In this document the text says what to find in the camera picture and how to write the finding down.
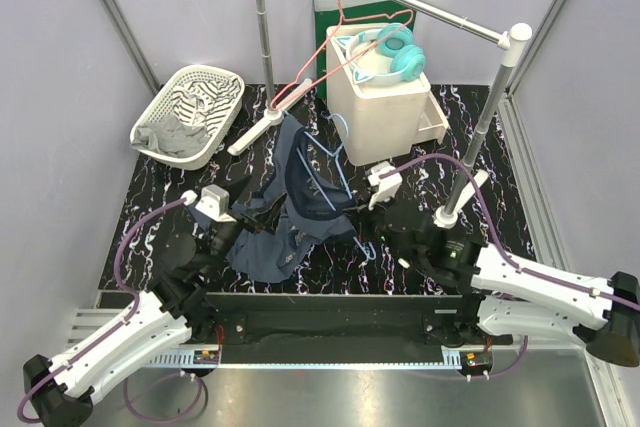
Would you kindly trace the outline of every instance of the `blue garment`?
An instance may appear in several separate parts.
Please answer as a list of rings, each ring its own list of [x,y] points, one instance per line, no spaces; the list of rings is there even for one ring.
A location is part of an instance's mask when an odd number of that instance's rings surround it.
[[[356,234],[343,214],[344,209],[355,207],[355,200],[312,169],[311,175],[331,200],[334,211],[309,178],[298,155],[299,149],[306,156],[309,142],[304,127],[291,115],[285,116],[273,155],[273,177],[253,195],[248,206],[236,203],[232,207],[235,212],[244,213],[267,207],[283,192],[287,193],[275,235],[243,231],[227,256],[234,270],[246,273],[252,280],[269,283],[287,280],[313,245],[351,240]]]

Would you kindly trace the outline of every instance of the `vertical pole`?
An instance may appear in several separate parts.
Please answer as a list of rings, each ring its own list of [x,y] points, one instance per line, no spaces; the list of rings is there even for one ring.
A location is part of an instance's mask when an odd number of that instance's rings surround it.
[[[269,45],[269,28],[267,26],[267,7],[264,0],[256,0],[256,12],[258,14],[258,30],[260,31],[260,47],[262,48],[262,65],[264,68],[264,81],[267,89],[267,107],[275,97],[273,81],[273,66],[271,65],[271,47]]]
[[[473,166],[476,163],[478,152],[480,152],[482,143],[487,136],[493,116],[498,110],[498,102],[500,101],[500,97],[507,86],[509,76],[511,75],[513,68],[518,63],[524,47],[527,41],[531,38],[532,33],[531,27],[527,24],[516,24],[509,31],[509,49],[505,51],[502,57],[502,62],[498,69],[498,73],[496,74],[496,78],[493,81],[493,85],[491,86],[489,97],[482,108],[478,124],[473,131],[473,136],[471,137],[471,142],[469,143],[467,152],[462,158],[462,163],[471,171],[473,171]],[[460,199],[462,190],[465,185],[467,185],[467,182],[468,179],[464,173],[458,171],[453,182],[451,194],[449,195],[447,203],[445,204],[444,210],[441,214],[445,219],[454,219],[456,217],[456,204],[458,203],[458,199]]]

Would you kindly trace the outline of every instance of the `white pole cap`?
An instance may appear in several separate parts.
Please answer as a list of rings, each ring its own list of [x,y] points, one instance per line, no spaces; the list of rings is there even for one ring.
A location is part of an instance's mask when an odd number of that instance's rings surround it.
[[[515,67],[532,35],[533,29],[529,24],[516,24],[511,27],[509,30],[509,49],[505,50],[502,56],[502,65]]]

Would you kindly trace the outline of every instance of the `white clamp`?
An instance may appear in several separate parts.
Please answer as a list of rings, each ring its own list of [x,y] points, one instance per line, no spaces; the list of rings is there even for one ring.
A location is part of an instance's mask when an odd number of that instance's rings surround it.
[[[380,178],[382,174],[391,172],[394,169],[395,167],[389,162],[382,162],[373,166],[368,172],[367,180],[369,181],[369,185],[375,189],[375,192],[369,200],[369,210],[373,210],[373,207],[378,202],[388,202],[398,193],[398,189],[402,185],[402,176],[400,174],[393,174],[384,179]]]
[[[478,173],[473,177],[478,184],[479,187],[482,187],[487,179],[489,178],[489,174],[484,170],[478,170]],[[469,200],[475,195],[475,191],[473,190],[473,185],[468,183],[464,189],[462,189],[462,193],[460,194],[460,198],[458,199],[458,203],[451,215],[447,215],[444,213],[444,207],[438,207],[435,214],[433,215],[434,224],[443,229],[451,229],[458,222],[458,212],[462,210]]]
[[[196,194],[193,190],[187,190],[180,196],[180,198],[185,200],[184,205],[191,205],[196,200],[198,200],[198,194]]]
[[[196,205],[196,210],[216,222],[236,221],[227,214],[229,211],[229,192],[215,184],[202,189],[202,198]]]

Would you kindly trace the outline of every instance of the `striped cloth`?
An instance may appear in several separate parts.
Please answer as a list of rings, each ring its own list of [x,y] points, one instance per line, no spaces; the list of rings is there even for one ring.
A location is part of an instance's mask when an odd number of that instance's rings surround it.
[[[204,125],[213,137],[224,125],[240,90],[238,77],[221,77],[216,82],[187,82],[171,92],[173,114],[189,127]]]

